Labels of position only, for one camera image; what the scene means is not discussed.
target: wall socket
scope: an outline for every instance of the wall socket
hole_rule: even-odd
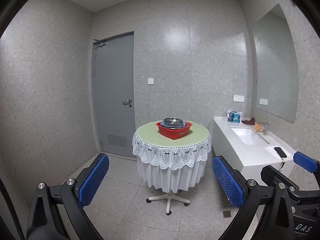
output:
[[[233,95],[234,102],[244,102],[244,96]]]
[[[267,105],[268,104],[268,99],[265,98],[259,98],[259,105]]]

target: wall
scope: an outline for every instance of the wall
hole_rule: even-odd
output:
[[[257,108],[294,123],[298,65],[287,21],[268,12],[254,24],[253,36],[257,54]],[[268,104],[260,105],[259,98],[268,99]]]
[[[89,69],[92,39],[131,31],[136,128],[175,116],[212,131],[213,117],[228,108],[249,116],[251,55],[238,0],[129,0],[101,10],[93,18]],[[245,102],[233,102],[233,94]]]
[[[23,234],[26,236],[27,232],[27,222],[28,222],[28,216],[30,208],[24,201],[23,197],[19,193],[19,191],[16,189],[15,184],[10,179],[9,175],[6,172],[6,169],[3,166],[2,160],[0,158],[0,178],[11,198],[12,204],[15,208],[16,214],[18,216]],[[10,214],[10,211],[8,209],[8,206],[0,193],[0,215],[2,219],[4,220],[4,223],[7,225],[8,229],[12,233],[15,239],[20,240],[19,235],[17,233],[15,224],[12,220],[12,216]]]
[[[92,13],[67,0],[29,0],[0,39],[0,156],[30,205],[92,158],[87,42]]]
[[[293,149],[299,150],[312,158],[320,158],[320,107],[319,107],[319,57],[320,39],[316,32],[291,0],[240,0],[248,26],[252,48],[252,98],[257,98],[257,61],[255,56],[252,26],[277,3],[280,4],[291,30],[299,70],[298,109],[295,123],[285,121],[275,115],[256,108],[252,104],[251,115],[261,116],[268,122],[268,129],[287,142]],[[290,178],[300,189],[318,189],[313,174],[295,165]]]

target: vanity counter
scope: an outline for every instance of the vanity counter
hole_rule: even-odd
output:
[[[266,148],[268,146],[272,146],[272,148],[279,146],[287,155],[287,157],[284,158],[285,164],[281,172],[285,176],[289,176],[294,166],[293,154],[295,150],[270,131],[268,131],[267,135],[263,135],[262,132],[257,132],[257,134],[268,143],[267,146],[247,145],[232,128],[249,128],[254,130],[254,126],[227,122],[226,120],[226,117],[214,117],[212,146],[216,156],[222,155],[228,163],[234,169],[239,170],[246,179],[255,179],[260,185],[266,185],[260,177],[262,168],[270,164],[279,170],[282,166],[281,158]]]

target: speckled wall tile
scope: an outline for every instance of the speckled wall tile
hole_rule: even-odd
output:
[[[149,93],[134,93],[134,118],[136,129],[149,121]]]
[[[318,109],[319,85],[316,77],[318,70],[319,38],[316,32],[299,10],[290,0],[240,0],[248,25],[250,43],[252,25],[270,11],[277,3],[280,4],[286,16],[297,56],[299,69],[299,94],[298,107],[295,123],[292,124],[277,116],[263,110],[252,107],[251,114],[255,117],[261,116],[262,121],[269,122],[269,130],[282,140],[287,142],[293,149],[310,155],[312,158],[320,159],[317,142],[320,141],[319,122],[316,117]],[[253,80],[257,79],[255,55],[252,55]],[[252,101],[256,100],[256,86],[253,84]],[[294,168],[291,179],[301,189],[315,189],[314,180],[308,172],[301,168]]]
[[[92,13],[67,0],[29,0],[0,39],[0,155],[31,203],[96,153],[87,82]]]
[[[191,121],[212,132],[214,116],[227,116],[232,106],[232,96],[214,93],[191,93]]]
[[[150,122],[166,117],[190,120],[191,93],[149,93]]]
[[[238,0],[125,1],[94,14],[90,38],[128,31],[134,31],[136,126],[172,115],[213,119],[231,107],[233,90],[251,96],[250,45]],[[154,78],[154,85],[147,85],[147,78]],[[140,98],[147,93],[148,103]],[[191,93],[202,101],[199,97],[211,96],[214,104],[192,105]],[[241,104],[250,108],[250,100]]]
[[[234,102],[232,97],[232,110],[242,112],[242,117],[251,118],[250,110],[251,110],[251,97],[245,97],[244,102]]]

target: faucet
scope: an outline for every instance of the faucet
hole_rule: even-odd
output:
[[[269,124],[268,124],[267,122],[257,122],[257,123],[264,125],[263,135],[267,135],[268,125],[269,125]]]

